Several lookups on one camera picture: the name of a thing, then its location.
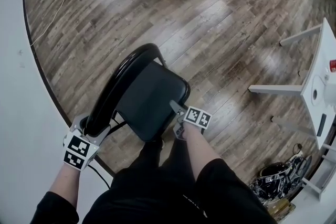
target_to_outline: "laminate flooring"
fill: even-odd
[[[33,41],[62,0],[26,0]],[[288,47],[279,40],[320,24],[335,31],[336,0],[66,0],[34,44],[64,111],[89,112],[116,66],[136,47],[159,46],[169,68],[191,85],[188,105],[213,114],[204,136],[248,183],[267,164],[285,161],[296,143],[320,158],[313,140],[280,129],[272,115],[308,124],[300,99],[252,94],[250,84],[301,84],[317,36]],[[164,134],[168,156],[173,134]],[[99,156],[114,170],[127,167],[143,142],[127,127],[109,136]]]

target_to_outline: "black chair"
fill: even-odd
[[[174,100],[183,106],[189,94],[189,84],[167,68],[158,47],[143,45],[129,54],[112,74],[91,114],[81,122],[84,135],[98,137],[108,130],[102,141],[128,124],[141,140],[155,140],[176,115],[169,102]],[[110,128],[110,120],[115,120],[117,113],[124,122]]]

